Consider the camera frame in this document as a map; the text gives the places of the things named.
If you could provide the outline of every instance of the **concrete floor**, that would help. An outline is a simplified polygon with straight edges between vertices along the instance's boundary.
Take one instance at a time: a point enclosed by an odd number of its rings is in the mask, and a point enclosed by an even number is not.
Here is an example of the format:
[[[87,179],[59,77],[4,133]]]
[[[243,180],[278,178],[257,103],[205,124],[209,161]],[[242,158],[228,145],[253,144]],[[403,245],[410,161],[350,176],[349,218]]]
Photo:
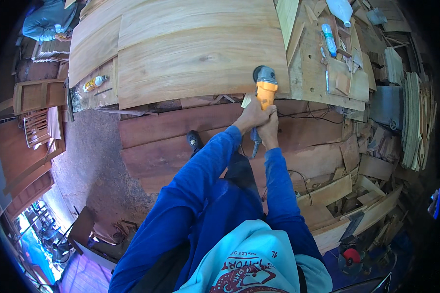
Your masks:
[[[64,202],[53,209],[81,211],[88,206],[95,232],[111,239],[120,220],[141,223],[153,208],[157,194],[146,194],[122,162],[118,114],[96,110],[75,113],[65,125],[66,151],[53,159],[52,174]]]

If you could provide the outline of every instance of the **water bottle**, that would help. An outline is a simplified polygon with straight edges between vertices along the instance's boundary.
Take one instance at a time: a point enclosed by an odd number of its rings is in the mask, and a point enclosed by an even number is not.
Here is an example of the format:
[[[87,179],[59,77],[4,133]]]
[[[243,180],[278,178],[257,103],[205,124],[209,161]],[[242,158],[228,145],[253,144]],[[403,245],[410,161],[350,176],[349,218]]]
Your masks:
[[[346,28],[351,27],[352,6],[348,0],[326,0],[329,11],[344,22]]]
[[[328,44],[328,50],[331,53],[331,56],[335,57],[337,48],[336,48],[336,43],[334,42],[334,37],[333,37],[333,32],[331,31],[331,27],[327,23],[324,23],[321,26],[321,29],[323,30],[324,37],[326,38],[326,44]]]

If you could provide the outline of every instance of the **plastic bottle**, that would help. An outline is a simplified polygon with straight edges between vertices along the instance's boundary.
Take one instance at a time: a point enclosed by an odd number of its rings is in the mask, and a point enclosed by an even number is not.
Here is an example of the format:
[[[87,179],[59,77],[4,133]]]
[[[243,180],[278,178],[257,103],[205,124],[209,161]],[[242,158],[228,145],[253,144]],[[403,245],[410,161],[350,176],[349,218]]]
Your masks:
[[[326,38],[326,44],[328,44],[328,50],[331,53],[332,57],[336,56],[337,48],[336,43],[334,42],[333,32],[331,31],[331,27],[324,23],[321,26],[321,29],[323,30],[324,37]]]
[[[105,82],[108,79],[109,79],[108,75],[96,76],[94,79],[90,80],[89,82],[87,82],[86,84],[83,85],[83,91],[84,92],[92,91],[95,88],[102,85],[103,82]]]
[[[346,28],[351,27],[352,6],[348,0],[326,0],[329,10],[344,22]]]

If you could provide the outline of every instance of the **person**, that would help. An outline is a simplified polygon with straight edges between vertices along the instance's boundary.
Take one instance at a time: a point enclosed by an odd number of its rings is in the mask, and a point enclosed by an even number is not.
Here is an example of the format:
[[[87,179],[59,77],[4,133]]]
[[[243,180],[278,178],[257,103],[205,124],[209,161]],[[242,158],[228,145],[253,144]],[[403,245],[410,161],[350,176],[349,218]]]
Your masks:
[[[330,292],[279,148],[278,124],[275,105],[262,111],[252,99],[205,146],[189,132],[194,154],[161,189],[109,292]],[[267,216],[249,160],[237,151],[255,126],[266,149]]]
[[[64,5],[63,0],[34,1],[24,19],[23,35],[36,41],[70,41],[84,5],[72,3],[67,9]]]

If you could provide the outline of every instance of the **wooden chair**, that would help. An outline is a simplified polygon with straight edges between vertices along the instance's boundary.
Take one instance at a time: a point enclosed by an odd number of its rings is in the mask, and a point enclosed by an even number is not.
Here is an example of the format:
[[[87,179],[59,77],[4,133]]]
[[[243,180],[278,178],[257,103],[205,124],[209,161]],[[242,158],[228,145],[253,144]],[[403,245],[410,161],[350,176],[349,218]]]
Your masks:
[[[51,138],[47,127],[47,111],[48,109],[43,109],[24,118],[24,131],[29,148],[39,143],[45,144]]]

